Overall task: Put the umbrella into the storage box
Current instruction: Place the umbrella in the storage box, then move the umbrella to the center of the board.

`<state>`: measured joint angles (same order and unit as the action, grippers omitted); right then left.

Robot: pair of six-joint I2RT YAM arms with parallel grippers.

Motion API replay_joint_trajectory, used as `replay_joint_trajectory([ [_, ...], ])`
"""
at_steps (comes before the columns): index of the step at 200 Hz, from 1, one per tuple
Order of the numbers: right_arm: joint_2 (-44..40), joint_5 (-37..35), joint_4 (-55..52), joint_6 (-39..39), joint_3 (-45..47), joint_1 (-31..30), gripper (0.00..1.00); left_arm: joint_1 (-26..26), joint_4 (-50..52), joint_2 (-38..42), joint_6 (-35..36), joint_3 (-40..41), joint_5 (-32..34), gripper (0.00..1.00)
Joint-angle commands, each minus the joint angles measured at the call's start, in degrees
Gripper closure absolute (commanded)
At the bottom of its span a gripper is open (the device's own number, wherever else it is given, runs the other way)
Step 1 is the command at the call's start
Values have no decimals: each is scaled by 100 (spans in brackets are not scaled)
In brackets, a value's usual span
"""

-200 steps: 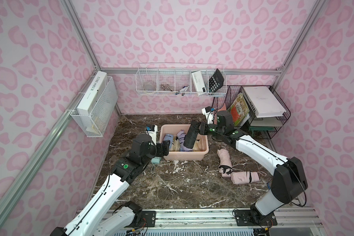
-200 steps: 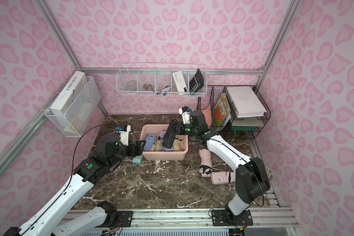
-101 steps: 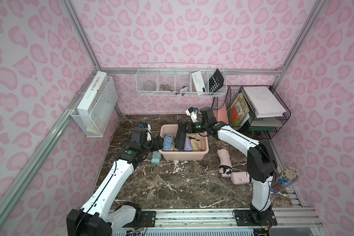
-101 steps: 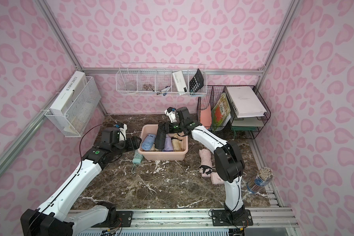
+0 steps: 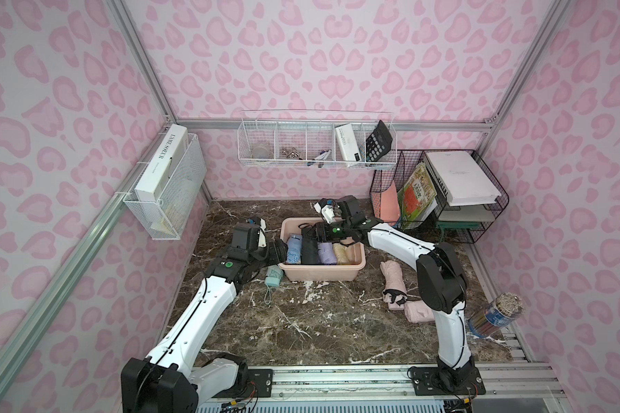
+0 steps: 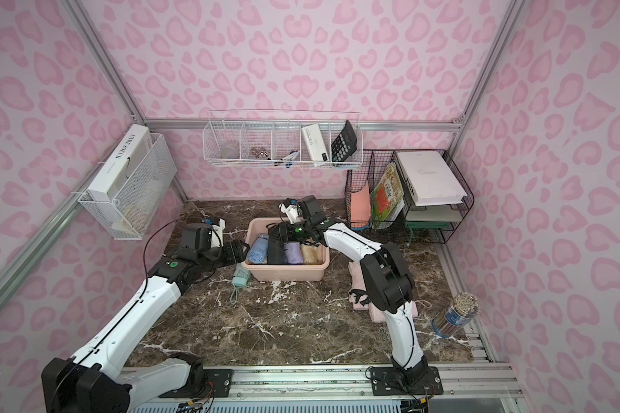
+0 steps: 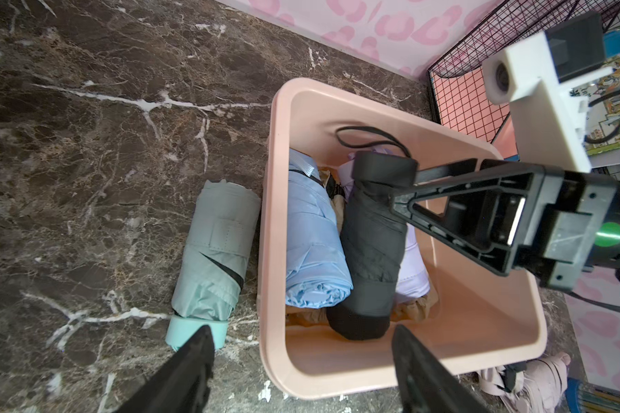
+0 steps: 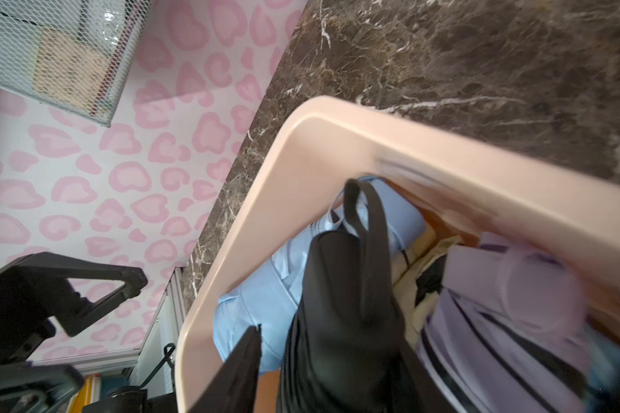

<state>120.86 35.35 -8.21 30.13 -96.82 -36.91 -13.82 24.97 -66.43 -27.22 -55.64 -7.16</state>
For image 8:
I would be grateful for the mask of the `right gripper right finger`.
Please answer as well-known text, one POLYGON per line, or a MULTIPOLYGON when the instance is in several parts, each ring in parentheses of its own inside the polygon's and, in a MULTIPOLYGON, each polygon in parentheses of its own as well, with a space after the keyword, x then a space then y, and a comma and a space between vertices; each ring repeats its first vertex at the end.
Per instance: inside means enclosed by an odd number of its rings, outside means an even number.
POLYGON ((408 342, 400 348, 401 380, 408 412, 455 413, 456 409, 435 384, 408 342))

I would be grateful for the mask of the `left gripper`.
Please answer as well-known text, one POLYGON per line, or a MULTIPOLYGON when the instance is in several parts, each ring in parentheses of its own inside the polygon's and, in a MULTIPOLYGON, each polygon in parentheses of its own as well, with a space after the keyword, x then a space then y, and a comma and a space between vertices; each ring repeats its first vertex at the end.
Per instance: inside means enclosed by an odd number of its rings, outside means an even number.
POLYGON ((56 329, 69 337, 105 317, 147 285, 141 268, 91 263, 53 254, 27 256, 25 270, 0 270, 0 412, 56 412, 84 386, 71 365, 33 366, 26 361, 56 329), (97 301, 70 280, 114 280, 122 285, 97 301))

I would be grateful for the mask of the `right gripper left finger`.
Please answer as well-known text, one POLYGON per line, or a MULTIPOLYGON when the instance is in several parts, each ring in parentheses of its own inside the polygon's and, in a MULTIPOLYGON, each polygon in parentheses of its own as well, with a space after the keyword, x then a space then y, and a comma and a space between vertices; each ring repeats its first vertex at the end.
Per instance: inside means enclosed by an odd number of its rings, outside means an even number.
POLYGON ((262 357, 261 326, 250 326, 189 412, 254 411, 262 357))

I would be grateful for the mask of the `light blue umbrella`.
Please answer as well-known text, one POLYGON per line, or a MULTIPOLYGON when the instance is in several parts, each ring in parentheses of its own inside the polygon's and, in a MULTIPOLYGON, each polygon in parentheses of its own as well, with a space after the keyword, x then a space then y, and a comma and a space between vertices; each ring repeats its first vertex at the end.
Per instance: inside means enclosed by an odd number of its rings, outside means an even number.
POLYGON ((620 412, 620 345, 587 327, 591 343, 591 363, 585 412, 620 412))
MULTIPOLYGON (((436 232, 420 210, 374 176, 360 177, 379 195, 389 229, 392 281, 398 282, 437 240, 436 232)), ((344 220, 343 194, 338 193, 327 211, 265 260, 241 284, 223 294, 214 314, 213 340, 225 361, 251 326, 262 330, 259 372, 280 368, 284 346, 302 293, 303 275, 312 239, 335 230, 356 231, 344 220)))

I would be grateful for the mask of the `lilac umbrella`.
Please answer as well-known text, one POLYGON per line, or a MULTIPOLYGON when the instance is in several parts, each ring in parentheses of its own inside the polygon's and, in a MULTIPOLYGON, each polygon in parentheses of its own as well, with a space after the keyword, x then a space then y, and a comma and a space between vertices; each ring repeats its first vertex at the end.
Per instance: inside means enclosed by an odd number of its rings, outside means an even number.
POLYGON ((569 266, 487 234, 446 254, 416 353, 439 412, 581 412, 587 300, 569 266))

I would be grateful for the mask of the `cream umbrella black stripes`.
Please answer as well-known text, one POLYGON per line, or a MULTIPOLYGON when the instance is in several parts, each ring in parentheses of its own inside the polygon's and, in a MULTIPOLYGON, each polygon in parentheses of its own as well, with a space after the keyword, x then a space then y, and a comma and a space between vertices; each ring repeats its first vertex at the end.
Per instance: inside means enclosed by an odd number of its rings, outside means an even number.
POLYGON ((404 317, 405 339, 413 348, 420 340, 425 321, 437 307, 448 249, 462 243, 459 235, 439 239, 434 229, 427 226, 394 258, 394 297, 404 317))

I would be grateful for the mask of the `pink plastic storage box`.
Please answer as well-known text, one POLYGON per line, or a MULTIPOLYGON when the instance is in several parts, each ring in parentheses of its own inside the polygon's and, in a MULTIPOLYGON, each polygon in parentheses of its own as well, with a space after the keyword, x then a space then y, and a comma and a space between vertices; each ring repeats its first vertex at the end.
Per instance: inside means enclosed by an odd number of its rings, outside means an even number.
POLYGON ((177 404, 188 411, 222 362, 219 297, 325 213, 344 182, 378 175, 463 231, 497 232, 566 260, 592 317, 620 340, 620 186, 328 96, 280 128, 189 309, 177 347, 177 404))

